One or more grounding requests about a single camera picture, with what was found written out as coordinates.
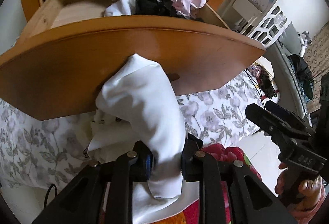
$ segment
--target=white laundry basket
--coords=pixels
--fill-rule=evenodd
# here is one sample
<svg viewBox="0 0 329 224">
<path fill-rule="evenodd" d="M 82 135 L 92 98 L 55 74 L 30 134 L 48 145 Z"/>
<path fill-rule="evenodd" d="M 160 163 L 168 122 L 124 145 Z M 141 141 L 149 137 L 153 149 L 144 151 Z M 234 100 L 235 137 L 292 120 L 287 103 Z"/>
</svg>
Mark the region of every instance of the white laundry basket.
<svg viewBox="0 0 329 224">
<path fill-rule="evenodd" d="M 236 23 L 242 28 L 240 33 L 261 42 L 265 48 L 268 48 L 291 22 L 284 13 L 283 7 L 282 0 L 274 0 L 264 12 L 261 12 L 248 0 L 231 0 L 222 17 L 231 8 L 236 10 L 242 17 Z M 286 17 L 282 27 L 275 22 L 275 18 L 280 14 Z"/>
</svg>

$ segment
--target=gray sofa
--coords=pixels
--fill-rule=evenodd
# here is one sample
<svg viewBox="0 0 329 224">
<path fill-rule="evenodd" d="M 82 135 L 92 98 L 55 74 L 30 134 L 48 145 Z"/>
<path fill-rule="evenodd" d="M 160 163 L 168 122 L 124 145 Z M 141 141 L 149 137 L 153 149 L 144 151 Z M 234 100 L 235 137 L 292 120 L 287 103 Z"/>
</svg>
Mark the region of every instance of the gray sofa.
<svg viewBox="0 0 329 224">
<path fill-rule="evenodd" d="M 267 49 L 267 52 L 263 56 L 272 63 L 274 81 L 280 92 L 278 104 L 291 112 L 295 112 L 307 121 L 307 107 L 298 88 L 295 74 L 287 59 L 287 56 L 291 54 L 299 54 L 300 49 L 292 49 L 290 47 L 289 50 L 282 43 L 276 41 Z"/>
</svg>

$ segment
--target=black bag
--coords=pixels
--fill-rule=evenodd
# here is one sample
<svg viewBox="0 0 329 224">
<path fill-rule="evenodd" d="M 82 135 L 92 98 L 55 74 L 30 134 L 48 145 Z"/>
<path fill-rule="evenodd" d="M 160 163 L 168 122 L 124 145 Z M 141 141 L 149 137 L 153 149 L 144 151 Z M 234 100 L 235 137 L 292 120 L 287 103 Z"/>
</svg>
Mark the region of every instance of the black bag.
<svg viewBox="0 0 329 224">
<path fill-rule="evenodd" d="M 297 54 L 288 56 L 289 61 L 295 69 L 295 76 L 298 81 L 303 81 L 303 89 L 306 96 L 313 100 L 314 80 L 308 64 Z"/>
<path fill-rule="evenodd" d="M 264 92 L 265 97 L 272 99 L 277 94 L 273 88 L 272 82 L 269 79 L 269 74 L 262 68 L 259 78 L 257 78 L 259 88 Z"/>
</svg>

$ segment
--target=white floor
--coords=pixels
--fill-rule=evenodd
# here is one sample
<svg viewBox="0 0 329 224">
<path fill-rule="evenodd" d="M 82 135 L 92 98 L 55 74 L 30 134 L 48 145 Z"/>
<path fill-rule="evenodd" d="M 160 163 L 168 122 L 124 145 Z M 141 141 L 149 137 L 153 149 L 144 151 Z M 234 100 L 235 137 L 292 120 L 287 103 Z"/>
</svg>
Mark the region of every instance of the white floor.
<svg viewBox="0 0 329 224">
<path fill-rule="evenodd" d="M 237 143 L 251 163 L 262 176 L 265 185 L 274 192 L 277 177 L 280 174 L 278 169 L 280 153 L 279 148 L 272 143 L 270 137 L 265 137 L 263 132 L 250 135 Z M 4 186 L 0 192 L 22 224 L 30 224 L 43 209 L 46 190 L 28 186 L 19 186 L 11 189 Z M 48 202 L 54 197 L 51 192 Z"/>
</svg>

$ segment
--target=metal screw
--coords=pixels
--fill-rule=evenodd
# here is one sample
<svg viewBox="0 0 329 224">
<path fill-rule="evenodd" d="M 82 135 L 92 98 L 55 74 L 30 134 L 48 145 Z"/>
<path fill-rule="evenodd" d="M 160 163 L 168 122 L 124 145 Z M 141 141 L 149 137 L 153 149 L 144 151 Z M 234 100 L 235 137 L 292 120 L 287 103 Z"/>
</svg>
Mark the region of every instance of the metal screw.
<svg viewBox="0 0 329 224">
<path fill-rule="evenodd" d="M 99 162 L 96 159 L 92 159 L 88 162 L 88 165 L 95 168 L 99 165 Z"/>
<path fill-rule="evenodd" d="M 205 157 L 205 156 L 206 156 L 206 153 L 203 152 L 203 151 L 196 151 L 196 152 L 195 152 L 195 155 L 196 155 L 197 157 Z"/>
<path fill-rule="evenodd" d="M 137 153 L 136 153 L 135 151 L 129 151 L 129 152 L 127 153 L 127 156 L 130 157 L 130 158 L 134 158 L 134 157 L 137 156 Z"/>
<path fill-rule="evenodd" d="M 89 155 L 88 155 L 88 147 L 89 147 L 89 145 L 82 152 L 85 158 L 89 158 Z"/>
<path fill-rule="evenodd" d="M 240 168 L 243 166 L 243 162 L 240 160 L 234 160 L 233 161 L 233 165 L 235 165 L 236 167 Z"/>
</svg>

